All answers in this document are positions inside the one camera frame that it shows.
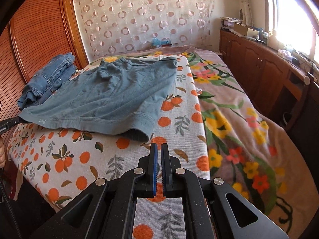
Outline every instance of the human hand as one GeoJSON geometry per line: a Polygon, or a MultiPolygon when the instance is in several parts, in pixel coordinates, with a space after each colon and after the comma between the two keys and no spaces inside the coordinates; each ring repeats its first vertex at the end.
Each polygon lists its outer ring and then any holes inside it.
{"type": "Polygon", "coordinates": [[[5,151],[2,137],[0,137],[0,168],[5,166],[5,151]]]}

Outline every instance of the wooden wardrobe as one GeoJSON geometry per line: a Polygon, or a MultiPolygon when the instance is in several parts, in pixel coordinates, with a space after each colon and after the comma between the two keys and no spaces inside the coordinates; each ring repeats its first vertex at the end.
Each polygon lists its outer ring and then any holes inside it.
{"type": "MultiPolygon", "coordinates": [[[[72,52],[78,69],[88,64],[64,10],[63,0],[26,0],[0,36],[0,120],[19,114],[23,87],[52,57],[72,52]]],[[[3,134],[6,146],[13,131],[3,134]]]]}

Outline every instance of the silver screw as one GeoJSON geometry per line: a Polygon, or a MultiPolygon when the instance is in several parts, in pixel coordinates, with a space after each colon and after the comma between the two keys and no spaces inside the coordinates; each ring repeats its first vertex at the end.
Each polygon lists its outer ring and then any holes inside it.
{"type": "Polygon", "coordinates": [[[102,186],[105,184],[105,179],[103,178],[98,178],[96,181],[95,181],[95,184],[98,185],[98,186],[102,186]]]}
{"type": "Polygon", "coordinates": [[[142,168],[135,168],[134,169],[135,174],[142,174],[143,172],[144,172],[144,170],[142,168]]]}
{"type": "Polygon", "coordinates": [[[222,184],[224,184],[224,180],[222,178],[217,177],[214,179],[214,183],[216,185],[222,185],[222,184]]]}
{"type": "Polygon", "coordinates": [[[176,172],[177,174],[184,174],[184,173],[185,173],[185,169],[183,169],[183,168],[177,168],[177,169],[175,170],[175,172],[176,172]]]}

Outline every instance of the cable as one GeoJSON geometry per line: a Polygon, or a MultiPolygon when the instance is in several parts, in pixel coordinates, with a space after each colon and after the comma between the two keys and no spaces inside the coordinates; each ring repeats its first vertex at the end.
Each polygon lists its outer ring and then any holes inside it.
{"type": "Polygon", "coordinates": [[[0,175],[0,191],[1,191],[2,197],[4,198],[4,203],[5,203],[5,206],[7,207],[8,213],[9,213],[9,215],[10,215],[10,217],[12,219],[12,222],[13,222],[13,224],[15,226],[18,238],[22,239],[20,228],[19,228],[17,220],[16,220],[16,218],[14,216],[13,209],[12,209],[12,206],[10,204],[9,198],[7,196],[7,193],[5,192],[4,184],[3,184],[3,180],[2,180],[1,175],[0,175]]]}

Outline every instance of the window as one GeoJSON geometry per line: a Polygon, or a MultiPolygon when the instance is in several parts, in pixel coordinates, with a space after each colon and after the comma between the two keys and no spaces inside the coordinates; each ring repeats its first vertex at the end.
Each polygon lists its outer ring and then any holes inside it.
{"type": "MultiPolygon", "coordinates": [[[[295,0],[268,0],[269,31],[277,30],[277,39],[292,46],[296,51],[315,61],[319,66],[319,36],[306,12],[295,0]]],[[[316,8],[310,4],[313,17],[318,17],[316,8]]]]}

